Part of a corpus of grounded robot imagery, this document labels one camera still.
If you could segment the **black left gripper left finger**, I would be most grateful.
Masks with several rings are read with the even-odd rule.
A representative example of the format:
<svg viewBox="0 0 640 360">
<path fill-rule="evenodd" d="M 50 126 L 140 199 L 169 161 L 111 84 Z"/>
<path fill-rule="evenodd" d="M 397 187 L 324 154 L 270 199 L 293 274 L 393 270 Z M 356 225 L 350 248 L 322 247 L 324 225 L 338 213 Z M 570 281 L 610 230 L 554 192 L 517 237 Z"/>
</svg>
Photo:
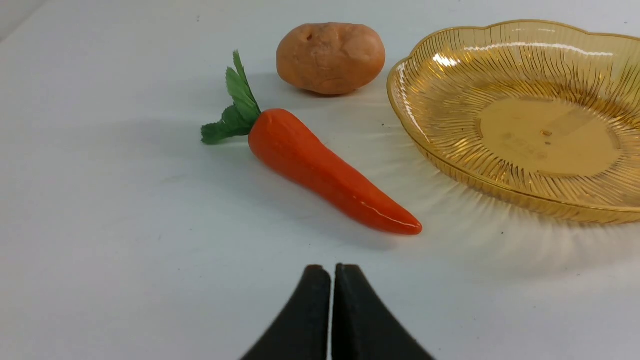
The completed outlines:
<svg viewBox="0 0 640 360">
<path fill-rule="evenodd" d="M 331 289 L 329 273 L 308 265 L 286 305 L 243 360 L 325 360 Z"/>
</svg>

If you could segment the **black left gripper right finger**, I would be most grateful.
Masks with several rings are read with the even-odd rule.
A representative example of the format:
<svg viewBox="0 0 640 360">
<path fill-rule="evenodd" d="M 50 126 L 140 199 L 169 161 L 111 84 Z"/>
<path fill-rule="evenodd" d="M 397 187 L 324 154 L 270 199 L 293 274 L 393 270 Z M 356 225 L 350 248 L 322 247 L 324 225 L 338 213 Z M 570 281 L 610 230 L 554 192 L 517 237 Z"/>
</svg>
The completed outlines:
<svg viewBox="0 0 640 360">
<path fill-rule="evenodd" d="M 432 360 L 384 305 L 361 267 L 336 265 L 332 358 L 334 360 Z"/>
</svg>

